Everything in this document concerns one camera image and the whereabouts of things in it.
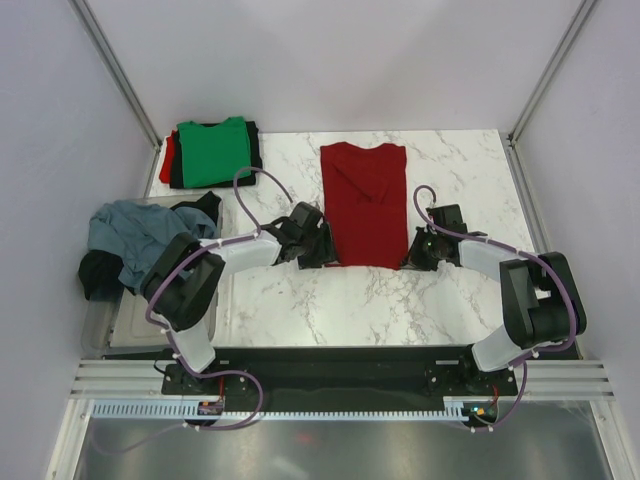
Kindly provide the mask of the dark red t shirt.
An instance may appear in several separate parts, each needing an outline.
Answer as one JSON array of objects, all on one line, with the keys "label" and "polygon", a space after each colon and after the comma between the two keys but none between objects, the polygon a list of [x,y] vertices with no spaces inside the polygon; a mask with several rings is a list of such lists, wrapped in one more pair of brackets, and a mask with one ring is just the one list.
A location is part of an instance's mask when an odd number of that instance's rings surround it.
[{"label": "dark red t shirt", "polygon": [[320,163],[339,263],[398,270],[409,248],[406,149],[339,142],[320,148]]}]

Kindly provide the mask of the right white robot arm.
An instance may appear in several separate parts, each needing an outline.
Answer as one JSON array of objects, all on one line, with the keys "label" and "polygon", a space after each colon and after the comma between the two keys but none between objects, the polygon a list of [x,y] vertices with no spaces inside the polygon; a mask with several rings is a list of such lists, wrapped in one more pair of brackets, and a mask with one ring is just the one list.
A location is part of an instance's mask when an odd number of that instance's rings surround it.
[{"label": "right white robot arm", "polygon": [[483,392],[501,372],[539,351],[563,351],[587,327],[569,262],[559,252],[533,254],[471,232],[457,204],[428,208],[404,265],[435,271],[447,262],[481,273],[500,287],[502,325],[461,355],[458,381]]}]

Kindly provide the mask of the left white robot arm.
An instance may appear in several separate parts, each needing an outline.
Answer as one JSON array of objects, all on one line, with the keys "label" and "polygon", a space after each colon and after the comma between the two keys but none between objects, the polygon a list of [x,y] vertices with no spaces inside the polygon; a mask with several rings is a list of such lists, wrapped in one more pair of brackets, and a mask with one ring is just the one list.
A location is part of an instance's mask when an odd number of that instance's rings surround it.
[{"label": "left white robot arm", "polygon": [[147,301],[146,319],[164,329],[185,366],[185,382],[196,392],[211,392],[220,378],[205,322],[220,282],[246,270],[291,261],[300,269],[337,261],[328,220],[306,202],[244,235],[197,239],[178,234],[151,267],[140,286]]}]

